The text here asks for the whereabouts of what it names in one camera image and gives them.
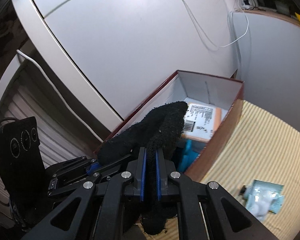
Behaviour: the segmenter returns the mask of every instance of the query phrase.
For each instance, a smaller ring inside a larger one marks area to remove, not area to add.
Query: barcode
[[[192,132],[195,125],[195,121],[185,120],[185,125],[183,127],[184,131]]]

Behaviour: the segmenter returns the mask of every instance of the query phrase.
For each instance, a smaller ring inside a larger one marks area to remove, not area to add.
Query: silver bolt
[[[171,172],[170,176],[173,177],[174,179],[177,179],[181,176],[181,174],[177,171],[173,171]]]
[[[91,181],[86,181],[86,182],[83,184],[83,187],[86,188],[86,189],[92,188],[92,187],[93,187],[93,182],[91,182]]]
[[[131,172],[129,171],[124,171],[123,173],[121,173],[121,177],[127,179],[131,177]]]
[[[209,182],[208,185],[209,185],[209,188],[211,188],[211,189],[217,189],[219,187],[219,184],[215,181]]]

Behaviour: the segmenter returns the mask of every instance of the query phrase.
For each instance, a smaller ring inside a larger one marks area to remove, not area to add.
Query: striped tablecloth
[[[269,112],[244,102],[242,116],[217,161],[201,181],[219,182],[240,203],[243,185],[254,179],[284,185],[285,202],[279,214],[263,224],[280,240],[292,240],[300,230],[300,133]],[[176,219],[152,240],[177,240]]]

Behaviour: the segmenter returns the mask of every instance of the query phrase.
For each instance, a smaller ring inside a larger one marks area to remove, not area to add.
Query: open box
[[[226,145],[238,123],[243,104],[243,82],[208,74],[177,70],[124,120],[107,138],[140,122],[153,108],[177,101],[221,108],[219,125],[200,156],[185,174],[201,181]]]

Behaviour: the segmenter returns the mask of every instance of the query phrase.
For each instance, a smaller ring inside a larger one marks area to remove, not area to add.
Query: camera lens
[[[21,133],[21,144],[26,151],[29,150],[31,141],[30,141],[29,132],[27,130]]]
[[[37,134],[37,130],[35,128],[32,128],[31,130],[31,137],[32,137],[32,140],[35,142],[38,138],[38,134]]]
[[[10,142],[10,150],[13,157],[18,158],[20,154],[20,145],[16,138],[13,138]]]

